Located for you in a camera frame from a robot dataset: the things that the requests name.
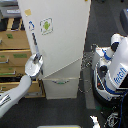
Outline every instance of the wire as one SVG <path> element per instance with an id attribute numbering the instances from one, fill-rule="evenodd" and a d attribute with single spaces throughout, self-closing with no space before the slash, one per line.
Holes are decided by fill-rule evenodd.
<path id="1" fill-rule="evenodd" d="M 95 1 L 97 1 L 98 3 L 100 3 L 100 4 L 103 4 L 106 0 L 95 0 Z"/>
<path id="2" fill-rule="evenodd" d="M 113 128 L 118 121 L 115 122 L 115 120 L 118 119 L 118 113 L 117 112 L 114 112 L 112 113 L 108 118 L 107 118 L 107 121 L 105 122 L 104 124 L 104 128 L 106 127 L 106 125 L 108 124 L 108 126 L 110 128 Z"/>
<path id="3" fill-rule="evenodd" d="M 85 82 L 89 82 L 89 84 L 91 85 L 91 87 L 87 90 L 87 91 L 82 91 L 81 89 L 80 89 L 80 87 L 78 87 L 78 89 L 79 89 L 79 91 L 81 92 L 81 93 L 88 93 L 91 89 L 92 89 L 92 84 L 91 84 L 91 82 L 89 81 L 89 80 L 84 80 Z"/>
<path id="4" fill-rule="evenodd" d="M 119 122 L 119 125 L 118 125 L 118 128 L 120 128 L 120 125 L 121 125 L 121 118 L 122 118 L 122 106 L 123 106 L 123 101 L 124 101 L 124 97 L 127 95 L 128 93 L 128 89 L 125 91 L 124 95 L 123 95 L 123 98 L 121 100 L 121 110 L 120 110 L 120 122 Z"/>
<path id="5" fill-rule="evenodd" d="M 91 45 L 91 51 L 94 53 L 95 51 L 93 50 L 93 47 L 95 46 L 95 48 L 98 48 L 99 46 L 97 44 L 92 44 Z"/>

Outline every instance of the floor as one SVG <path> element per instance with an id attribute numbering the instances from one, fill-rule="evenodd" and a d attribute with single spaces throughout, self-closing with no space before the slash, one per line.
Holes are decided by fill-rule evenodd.
<path id="1" fill-rule="evenodd" d="M 123 3 L 120 0 L 105 0 L 104 3 L 101 3 L 101 0 L 92 0 L 85 53 L 91 52 L 92 44 L 110 46 L 110 39 L 114 33 L 126 36 L 119 20 L 120 11 L 124 8 L 128 8 L 127 0 Z M 83 91 L 87 87 L 85 82 L 87 76 L 89 72 L 85 73 L 83 69 L 79 83 Z M 94 97 L 92 97 L 94 104 L 98 108 L 92 107 L 93 102 L 87 100 L 88 97 L 89 95 L 78 91 L 77 99 L 23 98 L 0 119 L 0 128 L 36 128 L 41 125 L 79 125 L 82 128 L 92 128 L 93 122 L 90 116 L 97 116 L 103 128 L 106 120 L 100 113 L 101 108 L 95 104 L 97 101 Z"/>

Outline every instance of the white robot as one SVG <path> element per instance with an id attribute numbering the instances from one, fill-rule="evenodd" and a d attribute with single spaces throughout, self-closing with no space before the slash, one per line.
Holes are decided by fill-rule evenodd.
<path id="1" fill-rule="evenodd" d="M 128 9 L 120 13 L 128 35 Z M 116 104 L 128 91 L 128 36 L 114 34 L 110 47 L 97 47 L 92 61 L 94 94 L 104 103 Z"/>
<path id="2" fill-rule="evenodd" d="M 36 54 L 33 54 L 25 65 L 25 73 L 20 84 L 5 93 L 0 93 L 0 118 L 18 101 L 24 97 L 32 84 L 32 80 L 37 78 L 40 72 L 42 72 L 43 58 L 39 54 L 36 39 L 34 33 L 32 33 L 34 44 L 36 47 Z"/>

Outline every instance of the label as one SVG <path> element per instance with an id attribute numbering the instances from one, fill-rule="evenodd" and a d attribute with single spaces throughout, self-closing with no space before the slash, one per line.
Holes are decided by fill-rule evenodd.
<path id="1" fill-rule="evenodd" d="M 52 81 L 56 84 L 66 84 L 67 82 L 69 82 L 69 80 L 59 80 L 59 81 Z"/>
<path id="2" fill-rule="evenodd" d="M 1 55 L 0 58 L 5 58 L 5 56 L 4 55 Z"/>
<path id="3" fill-rule="evenodd" d="M 49 34 L 53 31 L 52 18 L 40 22 L 42 35 Z"/>
<path id="4" fill-rule="evenodd" d="M 8 68 L 8 70 L 12 70 L 13 68 Z"/>
<path id="5" fill-rule="evenodd" d="M 7 13 L 17 14 L 17 13 L 20 13 L 20 10 L 19 9 L 7 10 Z"/>
<path id="6" fill-rule="evenodd" d="M 27 54 L 13 54 L 14 58 L 27 58 Z"/>
<path id="7" fill-rule="evenodd" d="M 25 15 L 26 15 L 26 16 L 30 16 L 30 15 L 31 15 L 31 10 L 30 10 L 30 9 L 25 10 L 24 12 L 25 12 Z"/>
<path id="8" fill-rule="evenodd" d="M 7 34 L 8 39 L 13 39 L 12 34 Z"/>
<path id="9" fill-rule="evenodd" d="M 119 87 L 126 77 L 128 71 L 120 64 L 113 76 L 114 84 Z"/>
<path id="10" fill-rule="evenodd" d="M 13 75 L 12 73 L 0 73 L 0 76 Z"/>

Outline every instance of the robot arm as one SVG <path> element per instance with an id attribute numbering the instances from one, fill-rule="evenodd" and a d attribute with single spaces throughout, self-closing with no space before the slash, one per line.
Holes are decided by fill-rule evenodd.
<path id="1" fill-rule="evenodd" d="M 108 48 L 102 49 L 102 51 L 99 49 L 97 52 L 94 54 L 93 62 L 92 62 L 92 69 L 95 69 L 96 64 L 98 61 L 100 61 L 100 68 L 101 70 L 107 70 L 107 68 L 111 64 L 111 60 L 113 58 L 114 53 L 117 50 L 118 45 L 120 42 L 124 39 L 123 36 L 120 34 L 114 34 L 111 37 L 111 46 Z"/>
<path id="2" fill-rule="evenodd" d="M 16 88 L 0 93 L 0 118 L 27 93 L 31 83 L 31 78 L 24 75 Z"/>

